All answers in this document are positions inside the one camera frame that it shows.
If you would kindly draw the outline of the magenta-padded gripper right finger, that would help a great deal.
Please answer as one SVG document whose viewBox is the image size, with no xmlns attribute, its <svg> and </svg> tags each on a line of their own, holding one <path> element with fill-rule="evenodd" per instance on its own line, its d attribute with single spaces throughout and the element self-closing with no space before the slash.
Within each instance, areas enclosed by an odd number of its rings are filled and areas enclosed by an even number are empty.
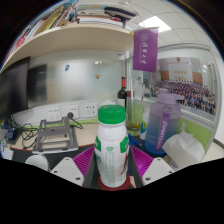
<svg viewBox="0 0 224 224">
<path fill-rule="evenodd" d="M 143 187 L 157 181 L 174 170 L 161 158 L 152 158 L 142 150 L 131 146 L 132 172 L 137 187 Z"/>
</svg>

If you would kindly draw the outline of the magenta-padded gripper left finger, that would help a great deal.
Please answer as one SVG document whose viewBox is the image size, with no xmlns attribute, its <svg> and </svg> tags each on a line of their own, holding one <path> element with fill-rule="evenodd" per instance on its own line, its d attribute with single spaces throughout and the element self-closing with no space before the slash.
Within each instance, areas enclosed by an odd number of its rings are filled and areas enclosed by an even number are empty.
<svg viewBox="0 0 224 224">
<path fill-rule="evenodd" d="M 81 187 L 89 188 L 93 179 L 94 161 L 94 148 L 90 147 L 73 158 L 63 158 L 51 173 Z"/>
</svg>

